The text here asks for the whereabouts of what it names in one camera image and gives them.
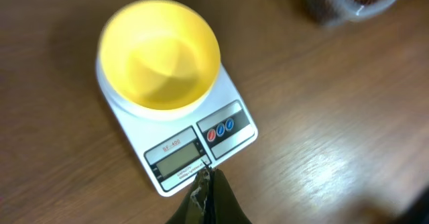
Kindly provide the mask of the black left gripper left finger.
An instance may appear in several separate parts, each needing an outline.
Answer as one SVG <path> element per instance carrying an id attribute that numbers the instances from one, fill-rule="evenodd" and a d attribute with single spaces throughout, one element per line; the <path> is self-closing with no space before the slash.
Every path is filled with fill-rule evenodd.
<path id="1" fill-rule="evenodd" d="M 210 187 L 210 168 L 198 171 L 190 190 L 167 224 L 203 224 Z"/>

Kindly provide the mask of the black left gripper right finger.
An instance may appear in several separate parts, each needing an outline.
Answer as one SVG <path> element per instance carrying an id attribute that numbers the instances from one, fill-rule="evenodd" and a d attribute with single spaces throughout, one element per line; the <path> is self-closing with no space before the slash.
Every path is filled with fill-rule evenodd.
<path id="1" fill-rule="evenodd" d="M 210 171 L 209 223 L 251 224 L 235 198 L 224 173 L 219 169 Z"/>

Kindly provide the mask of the white digital kitchen scale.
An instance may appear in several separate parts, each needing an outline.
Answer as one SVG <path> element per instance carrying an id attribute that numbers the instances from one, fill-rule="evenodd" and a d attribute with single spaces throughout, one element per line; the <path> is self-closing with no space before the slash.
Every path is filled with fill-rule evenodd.
<path id="1" fill-rule="evenodd" d="M 257 139 L 258 129 L 225 68 L 193 112 L 173 120 L 148 119 L 110 86 L 101 64 L 97 81 L 157 192 L 170 197 L 202 168 L 216 167 Z"/>

